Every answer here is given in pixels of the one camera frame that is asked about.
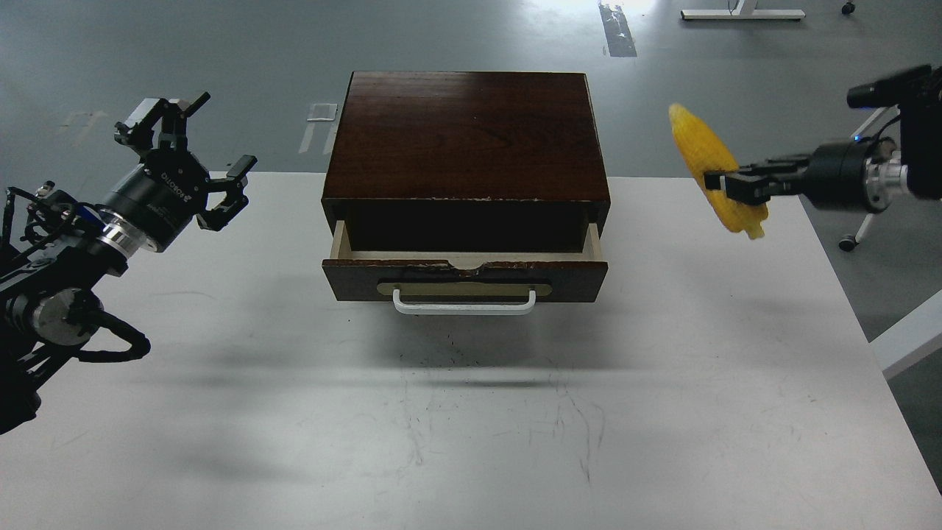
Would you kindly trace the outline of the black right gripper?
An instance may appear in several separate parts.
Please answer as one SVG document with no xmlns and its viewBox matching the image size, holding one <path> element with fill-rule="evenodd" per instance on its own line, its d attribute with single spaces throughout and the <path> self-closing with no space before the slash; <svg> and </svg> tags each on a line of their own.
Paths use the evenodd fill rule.
<svg viewBox="0 0 942 530">
<path fill-rule="evenodd" d="M 822 144 L 812 153 L 780 155 L 766 160 L 782 166 L 776 178 L 788 187 L 786 195 L 804 195 L 820 209 L 848 209 L 878 213 L 872 204 L 865 179 L 868 162 L 879 151 L 877 141 L 838 141 Z M 710 191 L 722 191 L 726 197 L 750 207 L 770 201 L 766 178 L 770 165 L 753 163 L 727 172 L 704 172 L 704 185 Z"/>
</svg>

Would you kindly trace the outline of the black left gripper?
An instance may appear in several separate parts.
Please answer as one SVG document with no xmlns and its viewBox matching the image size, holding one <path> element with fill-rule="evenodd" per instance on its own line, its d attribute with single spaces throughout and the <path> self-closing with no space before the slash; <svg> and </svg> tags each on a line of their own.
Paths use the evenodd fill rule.
<svg viewBox="0 0 942 530">
<path fill-rule="evenodd" d="M 115 123 L 114 141 L 134 151 L 141 163 L 100 205 L 144 232 L 152 252 L 164 252 L 194 216 L 202 230 L 219 232 L 249 204 L 245 188 L 255 155 L 242 155 L 219 179 L 209 179 L 195 155 L 184 155 L 189 152 L 188 119 L 209 100 L 209 93 L 193 101 L 145 98 Z M 216 207 L 205 209 L 208 194 L 224 196 Z"/>
</svg>

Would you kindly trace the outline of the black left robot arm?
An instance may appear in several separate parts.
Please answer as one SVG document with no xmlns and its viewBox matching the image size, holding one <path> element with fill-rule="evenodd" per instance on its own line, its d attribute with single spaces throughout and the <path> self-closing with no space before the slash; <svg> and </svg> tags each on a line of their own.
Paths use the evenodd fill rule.
<svg viewBox="0 0 942 530">
<path fill-rule="evenodd" d="M 248 205 L 242 155 L 211 177 L 188 147 L 188 119 L 210 98 L 147 98 L 115 124 L 138 164 L 103 202 L 79 201 L 52 181 L 11 185 L 2 211 L 1 429 L 36 419 L 40 387 L 70 360 L 119 363 L 150 353 L 147 336 L 105 310 L 93 292 L 139 250 L 164 252 L 186 226 L 225 228 Z"/>
</svg>

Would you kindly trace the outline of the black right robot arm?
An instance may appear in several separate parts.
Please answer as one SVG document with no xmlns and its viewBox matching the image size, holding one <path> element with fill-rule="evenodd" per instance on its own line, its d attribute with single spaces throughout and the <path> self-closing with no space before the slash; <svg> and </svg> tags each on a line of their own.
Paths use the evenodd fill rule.
<svg viewBox="0 0 942 530">
<path fill-rule="evenodd" d="M 773 196 L 803 195 L 820 209 L 881 213 L 896 195 L 941 195 L 941 71 L 918 65 L 855 86 L 851 108 L 898 110 L 899 139 L 881 133 L 827 142 L 813 153 L 785 155 L 737 168 L 704 172 L 704 184 L 730 200 L 758 207 Z"/>
</svg>

